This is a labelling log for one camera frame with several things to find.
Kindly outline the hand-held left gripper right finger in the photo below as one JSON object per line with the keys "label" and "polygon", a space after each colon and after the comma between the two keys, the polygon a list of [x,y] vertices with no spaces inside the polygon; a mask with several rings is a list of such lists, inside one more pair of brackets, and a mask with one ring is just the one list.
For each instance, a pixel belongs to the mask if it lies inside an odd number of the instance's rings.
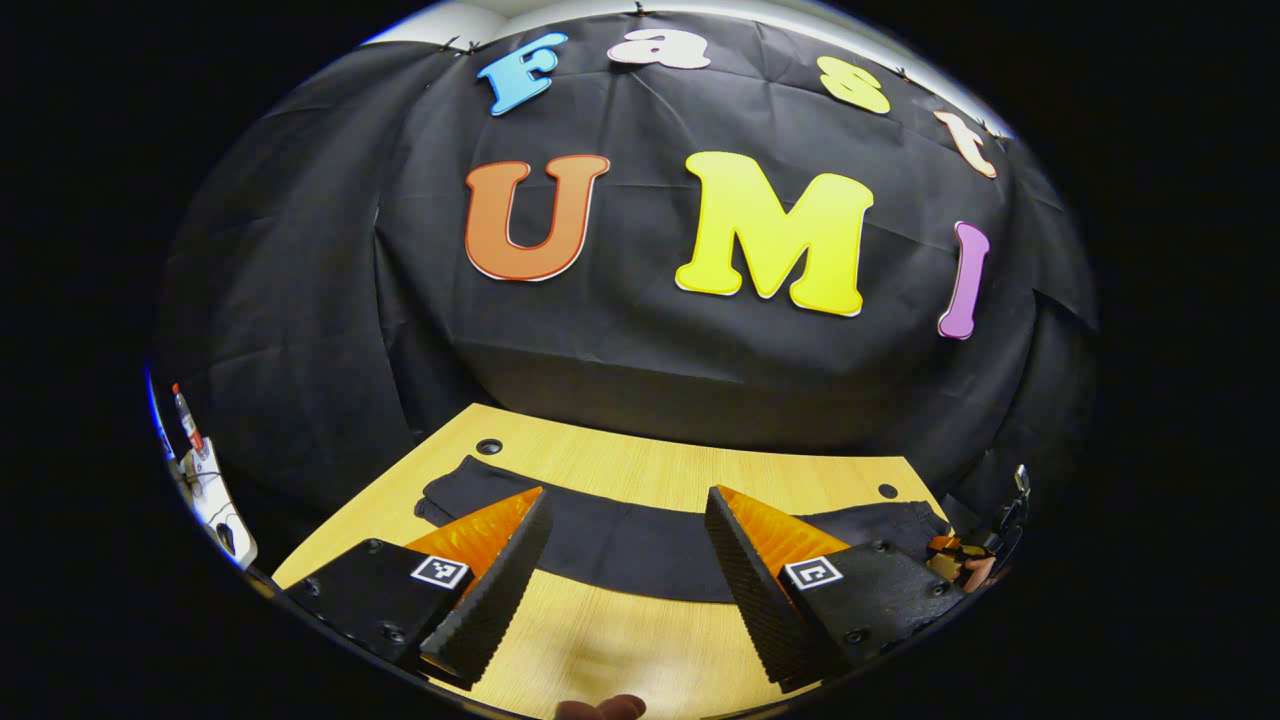
{"label": "hand-held left gripper right finger", "polygon": [[705,527],[765,674],[783,692],[879,662],[966,598],[896,543],[850,544],[727,486],[710,488]]}

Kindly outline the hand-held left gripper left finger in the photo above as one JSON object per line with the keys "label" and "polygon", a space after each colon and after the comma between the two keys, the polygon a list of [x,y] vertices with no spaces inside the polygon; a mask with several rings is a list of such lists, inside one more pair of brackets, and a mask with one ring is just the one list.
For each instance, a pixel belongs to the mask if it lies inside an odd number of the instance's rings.
{"label": "hand-held left gripper left finger", "polygon": [[367,538],[285,594],[380,660],[465,691],[518,609],[553,516],[532,487],[407,543]]}

